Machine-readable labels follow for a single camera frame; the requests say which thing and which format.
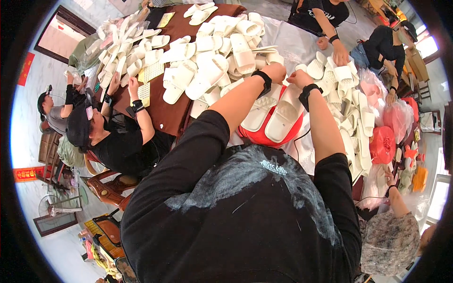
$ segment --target hand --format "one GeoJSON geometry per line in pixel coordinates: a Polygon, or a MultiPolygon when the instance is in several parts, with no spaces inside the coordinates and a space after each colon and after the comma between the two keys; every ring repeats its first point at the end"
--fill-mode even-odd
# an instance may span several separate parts
{"type": "Polygon", "coordinates": [[[139,98],[139,82],[136,77],[129,79],[129,95],[132,101],[138,100],[139,98]]]}
{"type": "Polygon", "coordinates": [[[72,76],[71,72],[67,72],[67,84],[71,85],[74,83],[74,77],[72,76]]]}
{"type": "Polygon", "coordinates": [[[80,91],[87,84],[87,81],[88,81],[88,77],[84,77],[82,83],[76,88],[76,90],[80,91]]]}
{"type": "Polygon", "coordinates": [[[297,70],[286,79],[287,82],[297,85],[298,88],[303,89],[304,87],[314,83],[313,78],[309,74],[302,70],[297,70]]]}
{"type": "Polygon", "coordinates": [[[272,79],[272,83],[281,84],[286,76],[286,68],[277,62],[272,62],[261,69],[266,75],[272,79]]]}
{"type": "Polygon", "coordinates": [[[391,90],[389,92],[389,94],[386,96],[386,103],[388,105],[392,105],[395,102],[395,96],[396,95],[394,94],[394,92],[395,92],[394,90],[391,90]]]}
{"type": "Polygon", "coordinates": [[[387,181],[387,186],[393,186],[395,185],[395,181],[393,179],[393,174],[392,172],[390,172],[390,168],[387,166],[387,169],[384,170],[385,173],[386,173],[386,178],[388,178],[388,181],[387,181]]]}
{"type": "Polygon", "coordinates": [[[350,62],[349,52],[338,39],[333,41],[333,61],[338,67],[346,66],[350,62]]]}
{"type": "Polygon", "coordinates": [[[112,80],[110,81],[109,89],[107,90],[107,95],[113,96],[113,94],[118,90],[120,87],[120,74],[115,72],[113,74],[112,80]]]}
{"type": "Polygon", "coordinates": [[[321,50],[326,50],[327,49],[327,46],[328,46],[328,43],[329,43],[329,39],[325,36],[322,36],[318,39],[318,41],[316,42],[316,44],[318,45],[319,49],[321,50]]]}

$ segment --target cardboard box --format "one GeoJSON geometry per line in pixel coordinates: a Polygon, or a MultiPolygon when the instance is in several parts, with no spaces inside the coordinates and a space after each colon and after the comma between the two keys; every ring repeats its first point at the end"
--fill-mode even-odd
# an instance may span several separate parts
{"type": "Polygon", "coordinates": [[[406,58],[410,67],[414,71],[418,81],[427,82],[429,80],[428,70],[420,52],[414,47],[406,49],[406,58]]]}

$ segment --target pink plastic bag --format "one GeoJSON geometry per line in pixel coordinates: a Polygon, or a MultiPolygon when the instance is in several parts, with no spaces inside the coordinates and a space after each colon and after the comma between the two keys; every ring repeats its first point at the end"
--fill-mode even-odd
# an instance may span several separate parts
{"type": "Polygon", "coordinates": [[[414,111],[405,101],[397,99],[395,103],[384,109],[383,117],[384,125],[393,130],[397,144],[409,135],[414,122],[414,111]]]}

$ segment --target jeans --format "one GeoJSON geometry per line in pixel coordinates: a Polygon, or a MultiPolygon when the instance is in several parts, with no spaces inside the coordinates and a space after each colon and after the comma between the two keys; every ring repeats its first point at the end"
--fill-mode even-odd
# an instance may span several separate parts
{"type": "Polygon", "coordinates": [[[354,58],[354,63],[360,68],[368,68],[379,77],[380,70],[370,67],[370,61],[368,61],[368,57],[366,56],[362,43],[359,43],[356,47],[354,47],[351,51],[351,57],[354,58]]]}

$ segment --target wrist strap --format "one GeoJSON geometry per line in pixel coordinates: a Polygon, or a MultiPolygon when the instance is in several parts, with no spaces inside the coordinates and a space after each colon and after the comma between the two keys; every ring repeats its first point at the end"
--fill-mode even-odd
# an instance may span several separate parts
{"type": "Polygon", "coordinates": [[[336,34],[336,35],[332,36],[331,38],[329,38],[329,42],[330,42],[330,43],[333,43],[333,41],[334,41],[335,39],[340,40],[340,38],[338,37],[338,34],[336,34]]]}

